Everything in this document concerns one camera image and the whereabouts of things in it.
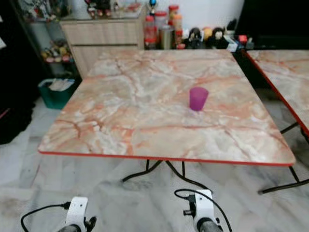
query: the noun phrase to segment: table leg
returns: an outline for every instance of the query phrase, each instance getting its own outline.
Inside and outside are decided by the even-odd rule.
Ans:
[[[287,128],[284,128],[283,130],[280,131],[281,134],[284,134],[288,131],[290,131],[291,129],[293,129],[294,127],[297,127],[298,126],[298,122],[288,126]]]
[[[147,160],[146,162],[146,170],[143,171],[143,172],[139,172],[139,173],[135,173],[135,174],[132,174],[132,175],[129,175],[125,178],[122,179],[122,182],[126,182],[127,180],[131,179],[131,178],[134,178],[134,177],[137,177],[137,176],[140,176],[140,175],[146,175],[150,172],[152,172],[157,166],[159,166],[159,164],[161,163],[162,161],[159,160],[157,161],[152,167],[149,168],[149,160]],[[196,182],[194,180],[190,180],[188,178],[185,177],[185,166],[184,166],[184,161],[182,162],[182,168],[183,168],[183,174],[181,175],[177,170],[176,168],[169,162],[169,161],[165,161],[165,163],[169,166],[169,168],[182,180],[190,183],[190,184],[193,184],[193,185],[196,185],[196,186],[199,186],[200,188],[202,189],[209,189],[207,188],[205,185],[199,183],[199,182]]]
[[[145,171],[140,172],[140,173],[135,173],[135,174],[132,174],[132,175],[128,175],[127,177],[122,179],[122,182],[126,182],[127,180],[134,178],[134,177],[137,177],[137,176],[140,176],[140,175],[146,175],[146,174],[152,172],[157,166],[159,166],[160,163],[162,163],[161,160],[157,161],[152,167],[149,168],[149,160],[147,160]]]
[[[274,192],[274,191],[283,190],[283,189],[290,189],[290,188],[294,188],[294,187],[298,187],[298,186],[309,184],[309,179],[303,180],[303,181],[299,181],[298,176],[297,176],[294,168],[293,167],[289,167],[289,169],[290,169],[294,179],[296,180],[296,183],[292,183],[292,184],[288,184],[288,185],[282,185],[282,186],[277,186],[277,187],[273,187],[273,188],[268,188],[268,189],[265,189],[265,190],[260,190],[260,191],[258,191],[258,194],[262,195],[262,194],[269,193],[269,192]]]
[[[201,188],[203,188],[203,189],[209,189],[209,188],[207,188],[205,185],[203,185],[203,184],[201,184],[201,183],[199,183],[199,182],[196,182],[196,181],[194,181],[194,180],[190,180],[190,179],[184,177],[184,175],[185,175],[184,161],[183,161],[183,163],[182,163],[182,166],[183,166],[183,175],[181,175],[181,174],[176,170],[176,168],[175,168],[169,161],[165,161],[165,163],[169,166],[169,168],[170,168],[180,179],[182,179],[182,180],[184,180],[184,181],[186,181],[186,182],[188,182],[188,183],[190,183],[190,184],[199,186],[199,187],[201,187]]]
[[[286,132],[288,132],[289,130],[293,129],[294,127],[296,127],[298,125],[298,123],[294,123],[290,126],[288,126],[287,128],[281,130],[281,134],[284,134]],[[309,143],[309,139],[307,137],[307,135],[304,133],[304,131],[301,129],[301,133],[302,135],[305,137],[306,141]],[[292,173],[296,183],[292,183],[292,184],[288,184],[288,185],[282,185],[282,186],[277,186],[277,187],[273,187],[273,188],[267,188],[267,189],[264,189],[264,190],[260,190],[258,191],[258,194],[262,195],[262,194],[266,194],[266,193],[269,193],[269,192],[275,192],[275,191],[278,191],[278,190],[283,190],[283,189],[290,189],[290,188],[294,188],[294,187],[298,187],[298,186],[302,186],[302,185],[306,185],[306,184],[309,184],[309,179],[306,179],[306,180],[303,180],[303,181],[300,181],[294,168],[293,167],[289,167],[290,169],[290,172]]]

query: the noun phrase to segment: table edge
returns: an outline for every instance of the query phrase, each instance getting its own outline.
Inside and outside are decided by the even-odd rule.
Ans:
[[[303,123],[303,121],[299,118],[297,113],[294,111],[294,109],[289,105],[289,103],[285,100],[285,98],[281,95],[279,90],[274,86],[274,84],[271,82],[271,80],[267,77],[267,75],[263,72],[263,70],[260,68],[260,66],[255,62],[255,60],[250,56],[248,52],[245,51],[246,57],[251,61],[251,63],[256,67],[256,69],[261,73],[261,75],[264,77],[264,79],[268,82],[268,84],[271,86],[271,88],[275,91],[275,93],[279,96],[280,100],[283,101],[285,106],[289,109],[289,111],[292,113],[293,117],[296,119],[296,121],[299,123],[300,127],[304,130],[304,132],[309,136],[309,129],[306,127],[306,125]]]
[[[167,158],[167,157],[147,157],[147,156],[126,156],[126,155],[105,155],[95,153],[73,153],[73,152],[55,152],[55,151],[40,151],[43,155],[59,155],[59,156],[83,156],[83,157],[107,157],[107,158],[123,158],[123,159],[139,159],[139,160],[163,160],[163,161],[187,161],[187,162],[202,162],[202,163],[225,163],[225,164],[239,164],[239,165],[253,165],[253,166],[277,166],[290,167],[296,162],[291,163],[263,163],[263,162],[246,162],[246,161],[227,161],[227,160],[213,160],[213,159],[181,159],[181,158]]]

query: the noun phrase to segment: wooden cabinet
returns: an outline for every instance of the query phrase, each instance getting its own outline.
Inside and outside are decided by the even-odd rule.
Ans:
[[[145,15],[143,6],[137,18],[61,21],[81,77],[106,49],[144,49]]]

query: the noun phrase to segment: purple cup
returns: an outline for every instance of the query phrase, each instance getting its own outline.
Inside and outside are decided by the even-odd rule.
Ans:
[[[208,97],[208,90],[202,87],[190,89],[190,108],[194,111],[201,111]]]

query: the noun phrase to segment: floor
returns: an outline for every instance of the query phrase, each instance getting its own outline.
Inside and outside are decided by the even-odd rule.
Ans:
[[[272,93],[258,91],[280,129],[294,123],[284,105]],[[1,231],[22,231],[19,219],[30,210],[86,196],[86,216],[97,216],[93,232],[193,232],[192,218],[184,217],[186,201],[173,195],[192,188],[167,165],[150,175],[126,183],[120,179],[141,171],[145,161],[41,155],[37,146],[58,115],[36,102],[33,121],[10,144],[0,147]],[[285,138],[298,161],[300,178],[309,176],[309,145],[299,128]],[[288,168],[187,163],[186,174],[214,191],[213,198],[225,211],[234,232],[303,232],[309,228],[309,185],[260,196],[259,189],[292,182]],[[218,210],[224,232],[227,226]],[[55,232],[63,225],[61,208],[36,213],[26,220],[31,232]]]

